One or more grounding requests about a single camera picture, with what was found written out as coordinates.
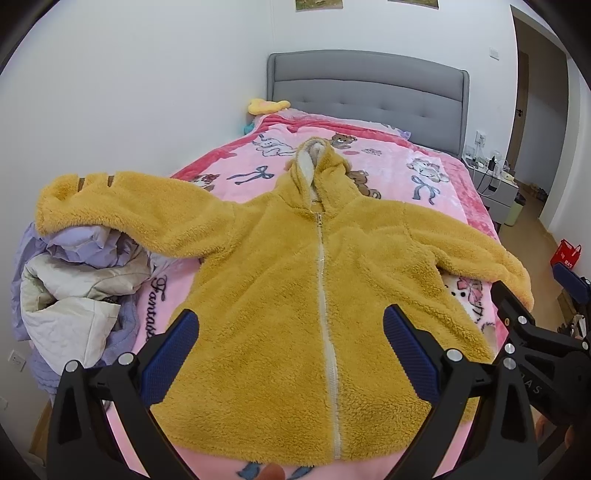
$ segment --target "framed picture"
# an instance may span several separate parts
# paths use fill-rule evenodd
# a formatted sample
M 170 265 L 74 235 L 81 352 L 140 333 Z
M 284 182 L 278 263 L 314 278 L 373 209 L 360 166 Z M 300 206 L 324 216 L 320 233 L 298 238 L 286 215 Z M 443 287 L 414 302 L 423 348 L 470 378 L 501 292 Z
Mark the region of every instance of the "framed picture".
M 439 8 L 439 0 L 388 0 L 388 2 L 399 2 L 402 4 L 422 5 L 424 7 Z
M 343 8 L 343 0 L 295 0 L 295 2 L 295 9 L 298 12 Z

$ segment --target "gray upholstered headboard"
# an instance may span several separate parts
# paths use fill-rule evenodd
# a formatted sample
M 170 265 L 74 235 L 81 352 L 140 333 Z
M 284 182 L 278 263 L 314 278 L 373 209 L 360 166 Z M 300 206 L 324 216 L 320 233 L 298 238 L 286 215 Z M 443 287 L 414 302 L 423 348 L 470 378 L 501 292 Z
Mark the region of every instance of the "gray upholstered headboard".
M 468 72 L 432 61 L 353 50 L 275 53 L 267 99 L 343 119 L 379 122 L 411 141 L 460 157 L 468 115 Z

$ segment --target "pile of clothes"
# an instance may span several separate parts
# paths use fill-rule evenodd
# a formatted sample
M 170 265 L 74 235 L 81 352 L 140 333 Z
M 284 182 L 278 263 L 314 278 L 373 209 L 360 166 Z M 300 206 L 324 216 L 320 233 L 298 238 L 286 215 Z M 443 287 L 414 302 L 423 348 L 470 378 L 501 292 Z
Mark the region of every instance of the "pile of clothes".
M 112 364 L 131 350 L 139 321 L 134 294 L 162 259 L 104 226 L 23 234 L 12 279 L 12 330 L 30 340 L 29 368 L 52 397 L 67 362 Z

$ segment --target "human hand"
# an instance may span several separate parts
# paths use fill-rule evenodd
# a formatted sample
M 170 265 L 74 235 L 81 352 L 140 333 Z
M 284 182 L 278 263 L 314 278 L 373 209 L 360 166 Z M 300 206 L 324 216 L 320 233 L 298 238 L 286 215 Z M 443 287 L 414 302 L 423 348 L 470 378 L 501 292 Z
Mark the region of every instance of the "human hand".
M 285 472 L 279 465 L 270 463 L 255 480 L 285 480 Z
M 535 438 L 536 439 L 540 439 L 542 438 L 542 436 L 544 435 L 544 427 L 549 424 L 549 420 L 544 417 L 541 416 L 537 422 L 535 422 Z M 566 434 L 564 435 L 564 444 L 566 445 L 566 448 L 569 448 L 574 442 L 574 428 L 570 427 L 567 431 Z

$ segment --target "teddy bear print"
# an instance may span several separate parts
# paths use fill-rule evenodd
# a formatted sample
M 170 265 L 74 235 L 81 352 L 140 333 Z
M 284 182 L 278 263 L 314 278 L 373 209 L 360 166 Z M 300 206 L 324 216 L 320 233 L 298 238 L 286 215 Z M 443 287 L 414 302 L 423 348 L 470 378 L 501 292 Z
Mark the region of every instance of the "teddy bear print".
M 347 150 L 348 148 L 351 148 L 351 143 L 356 142 L 357 139 L 355 137 L 351 137 L 350 135 L 334 134 L 333 138 L 331 138 L 329 141 L 334 148 L 338 148 L 339 150 Z
M 197 175 L 193 180 L 191 180 L 191 183 L 194 183 L 198 187 L 201 187 L 203 190 L 207 190 L 208 192 L 211 192 L 215 188 L 215 185 L 213 184 L 213 182 L 218 177 L 219 177 L 219 175 L 211 175 L 211 174 Z
M 262 152 L 263 157 L 291 157 L 296 154 L 293 147 L 276 138 L 265 138 L 263 134 L 260 134 L 252 143 L 256 145 L 257 151 Z
M 439 171 L 439 165 L 436 163 L 431 163 L 422 158 L 415 158 L 412 162 L 407 164 L 407 167 L 411 170 L 417 171 L 421 177 L 427 177 L 435 183 L 441 181 L 445 183 L 449 182 L 449 177 Z
M 368 188 L 368 173 L 365 170 L 353 170 L 348 172 L 347 176 L 355 182 L 355 185 L 357 185 L 357 188 L 362 193 L 362 195 L 378 200 L 382 198 L 382 194 L 380 192 Z

